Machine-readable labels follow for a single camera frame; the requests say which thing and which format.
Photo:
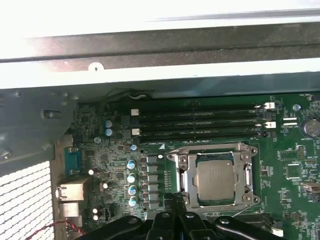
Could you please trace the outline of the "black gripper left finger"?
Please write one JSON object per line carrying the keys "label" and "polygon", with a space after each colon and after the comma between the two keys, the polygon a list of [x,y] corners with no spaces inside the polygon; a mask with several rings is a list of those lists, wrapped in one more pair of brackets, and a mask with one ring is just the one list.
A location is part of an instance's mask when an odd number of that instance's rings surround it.
{"label": "black gripper left finger", "polygon": [[164,211],[142,220],[133,215],[121,217],[82,236],[83,240],[173,240],[182,194],[166,193]]}

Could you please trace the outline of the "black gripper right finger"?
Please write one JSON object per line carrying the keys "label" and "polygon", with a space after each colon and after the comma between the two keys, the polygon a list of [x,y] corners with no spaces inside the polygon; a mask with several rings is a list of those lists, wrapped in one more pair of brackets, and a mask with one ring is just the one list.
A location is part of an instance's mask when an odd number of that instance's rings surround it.
{"label": "black gripper right finger", "polygon": [[189,240],[281,240],[282,237],[230,216],[221,216],[213,223],[195,212],[187,211],[184,197],[175,194],[175,215]]}

